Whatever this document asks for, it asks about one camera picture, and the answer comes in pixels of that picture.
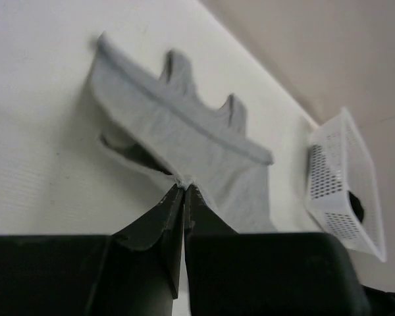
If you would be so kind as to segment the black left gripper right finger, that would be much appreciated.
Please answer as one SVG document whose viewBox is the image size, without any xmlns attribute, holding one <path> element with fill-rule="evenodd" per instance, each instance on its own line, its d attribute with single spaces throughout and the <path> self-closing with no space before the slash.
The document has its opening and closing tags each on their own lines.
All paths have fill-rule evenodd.
<svg viewBox="0 0 395 316">
<path fill-rule="evenodd" d="M 322 232 L 240 234 L 186 191 L 192 315 L 369 315 L 346 248 Z"/>
</svg>

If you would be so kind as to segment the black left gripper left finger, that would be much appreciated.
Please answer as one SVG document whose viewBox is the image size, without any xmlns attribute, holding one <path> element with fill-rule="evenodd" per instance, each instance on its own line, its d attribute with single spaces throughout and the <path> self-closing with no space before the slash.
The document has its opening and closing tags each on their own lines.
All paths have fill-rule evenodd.
<svg viewBox="0 0 395 316">
<path fill-rule="evenodd" d="M 0 236 L 0 315 L 170 315 L 184 191 L 112 235 Z"/>
</svg>

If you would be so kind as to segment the grey tank top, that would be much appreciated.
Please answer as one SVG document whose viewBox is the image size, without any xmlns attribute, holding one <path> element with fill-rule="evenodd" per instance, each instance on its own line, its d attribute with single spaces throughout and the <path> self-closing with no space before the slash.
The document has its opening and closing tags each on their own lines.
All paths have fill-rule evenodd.
<svg viewBox="0 0 395 316">
<path fill-rule="evenodd" d="M 101 35 L 90 88 L 110 120 L 99 135 L 108 156 L 180 188 L 197 187 L 209 208 L 238 232 L 275 231 L 271 152 L 247 138 L 247 111 L 235 95 L 218 109 L 199 98 L 187 56 L 170 50 L 155 77 Z"/>
</svg>

